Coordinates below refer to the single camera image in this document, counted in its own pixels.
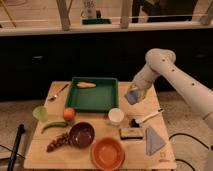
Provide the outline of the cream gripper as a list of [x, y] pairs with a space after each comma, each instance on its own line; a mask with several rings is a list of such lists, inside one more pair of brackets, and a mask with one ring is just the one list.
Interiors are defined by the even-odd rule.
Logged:
[[147, 91], [139, 89], [134, 83], [129, 87], [129, 91], [134, 91], [137, 94], [138, 100], [143, 100], [146, 97]]

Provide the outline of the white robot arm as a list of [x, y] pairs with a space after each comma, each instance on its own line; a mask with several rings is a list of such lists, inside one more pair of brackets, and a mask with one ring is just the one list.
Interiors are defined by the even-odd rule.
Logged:
[[146, 64], [134, 76], [126, 93], [127, 101], [131, 105], [142, 101], [155, 80], [162, 76], [213, 131], [213, 91], [180, 70], [175, 60], [172, 50], [149, 50], [145, 55]]

